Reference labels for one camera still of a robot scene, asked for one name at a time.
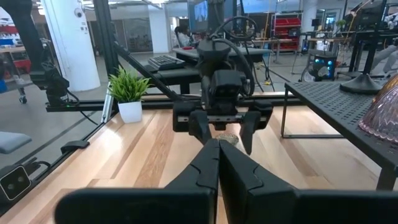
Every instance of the perforated metal shelf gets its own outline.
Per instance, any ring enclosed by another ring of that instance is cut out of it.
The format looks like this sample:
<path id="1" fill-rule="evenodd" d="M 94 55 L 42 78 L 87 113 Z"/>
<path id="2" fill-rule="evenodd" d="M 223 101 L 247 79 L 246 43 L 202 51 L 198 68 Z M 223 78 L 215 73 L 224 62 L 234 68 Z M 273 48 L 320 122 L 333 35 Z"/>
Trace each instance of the perforated metal shelf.
<path id="1" fill-rule="evenodd" d="M 286 83 L 290 91 L 341 135 L 383 168 L 398 176 L 398 144 L 379 139 L 358 127 L 374 96 L 341 91 L 339 82 Z"/>

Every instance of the wooden tabletop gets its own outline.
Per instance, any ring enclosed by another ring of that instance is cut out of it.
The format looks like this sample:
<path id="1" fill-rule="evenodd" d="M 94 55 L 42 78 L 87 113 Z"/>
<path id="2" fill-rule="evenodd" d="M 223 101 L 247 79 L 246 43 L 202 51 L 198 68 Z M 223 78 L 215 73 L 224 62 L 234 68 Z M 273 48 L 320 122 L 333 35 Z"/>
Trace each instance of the wooden tabletop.
<path id="1" fill-rule="evenodd" d="M 253 137 L 250 158 L 306 189 L 375 189 L 380 167 L 345 139 L 281 139 L 282 108 Z M 226 132 L 238 134 L 240 126 Z M 288 109 L 286 131 L 336 131 L 307 107 Z M 219 134 L 212 130 L 213 136 Z M 145 110 L 140 123 L 124 124 L 116 115 L 35 189 L 0 218 L 1 224 L 54 223 L 53 210 L 65 194 L 83 187 L 164 187 L 197 155 L 202 145 L 172 131 L 170 110 Z M 241 143 L 237 146 L 243 150 Z M 218 223 L 227 223 L 222 196 Z"/>

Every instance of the white pot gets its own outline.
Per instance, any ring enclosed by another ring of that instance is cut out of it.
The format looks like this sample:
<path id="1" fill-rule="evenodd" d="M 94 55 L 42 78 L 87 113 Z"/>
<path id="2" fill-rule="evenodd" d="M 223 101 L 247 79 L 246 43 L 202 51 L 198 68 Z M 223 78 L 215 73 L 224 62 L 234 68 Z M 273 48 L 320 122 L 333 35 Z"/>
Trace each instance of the white pot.
<path id="1" fill-rule="evenodd" d="M 139 122 L 142 119 L 141 101 L 118 103 L 119 113 L 125 123 Z"/>

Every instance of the pink glass vase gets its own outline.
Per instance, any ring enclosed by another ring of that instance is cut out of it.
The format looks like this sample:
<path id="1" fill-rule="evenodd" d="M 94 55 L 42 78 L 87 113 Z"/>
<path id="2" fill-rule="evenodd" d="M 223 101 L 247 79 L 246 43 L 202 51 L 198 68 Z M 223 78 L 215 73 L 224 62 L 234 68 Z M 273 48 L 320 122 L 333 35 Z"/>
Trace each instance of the pink glass vase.
<path id="1" fill-rule="evenodd" d="M 398 86 L 380 96 L 359 121 L 359 127 L 378 138 L 398 143 Z"/>

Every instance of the black table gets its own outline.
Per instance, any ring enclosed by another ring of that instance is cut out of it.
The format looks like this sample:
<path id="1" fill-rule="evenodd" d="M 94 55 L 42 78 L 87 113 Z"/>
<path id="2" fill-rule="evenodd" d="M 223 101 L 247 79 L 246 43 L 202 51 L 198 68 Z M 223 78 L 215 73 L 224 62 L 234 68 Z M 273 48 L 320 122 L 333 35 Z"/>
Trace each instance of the black table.
<path id="1" fill-rule="evenodd" d="M 285 88 L 281 129 L 283 138 L 303 137 L 302 135 L 288 136 L 284 134 L 287 97 L 288 92 L 291 92 L 335 128 L 341 136 L 381 166 L 377 190 L 392 190 L 394 188 L 398 176 L 398 144 L 379 139 L 358 127 L 359 120 L 368 111 L 374 96 L 343 92 L 339 89 L 338 82 L 286 83 Z"/>
<path id="2" fill-rule="evenodd" d="M 266 53 L 273 54 L 272 50 L 269 49 L 255 49 L 252 47 L 248 47 L 249 54 L 246 52 L 244 47 L 238 47 L 239 51 L 245 56 L 248 62 L 252 61 L 254 63 L 262 62 L 263 55 Z M 190 65 L 196 65 L 199 59 L 199 55 L 196 49 L 184 50 L 184 49 L 173 49 L 175 52 L 175 56 L 178 59 L 184 60 Z M 238 70 L 242 70 L 241 59 L 238 57 L 235 51 L 231 51 L 229 54 L 229 58 L 232 59 L 237 66 Z"/>
<path id="3" fill-rule="evenodd" d="M 199 71 L 190 67 L 158 71 L 154 75 L 165 85 L 180 85 L 181 94 L 190 94 L 190 84 L 201 82 Z"/>

